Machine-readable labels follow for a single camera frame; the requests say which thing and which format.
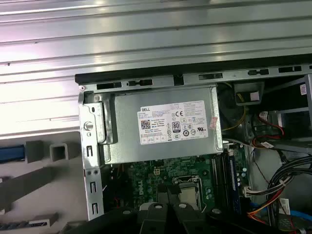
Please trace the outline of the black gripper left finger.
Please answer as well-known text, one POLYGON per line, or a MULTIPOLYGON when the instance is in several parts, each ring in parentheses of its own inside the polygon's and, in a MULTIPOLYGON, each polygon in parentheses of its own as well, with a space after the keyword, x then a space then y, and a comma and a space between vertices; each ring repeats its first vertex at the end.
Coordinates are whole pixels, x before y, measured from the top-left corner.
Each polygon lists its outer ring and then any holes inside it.
POLYGON ((159 184, 157 201, 143 203, 138 211, 114 209, 87 223, 88 234, 163 234, 168 214, 168 187, 159 184))

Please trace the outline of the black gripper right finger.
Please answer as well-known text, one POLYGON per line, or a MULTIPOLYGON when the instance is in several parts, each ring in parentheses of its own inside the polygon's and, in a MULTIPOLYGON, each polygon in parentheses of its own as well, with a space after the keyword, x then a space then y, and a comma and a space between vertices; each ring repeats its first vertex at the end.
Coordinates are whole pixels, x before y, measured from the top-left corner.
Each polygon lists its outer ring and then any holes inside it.
POLYGON ((169 186, 169 205, 173 209, 184 234, 257 234, 257 226, 235 214, 213 208, 208 212, 195 210, 179 198, 181 189, 169 186))

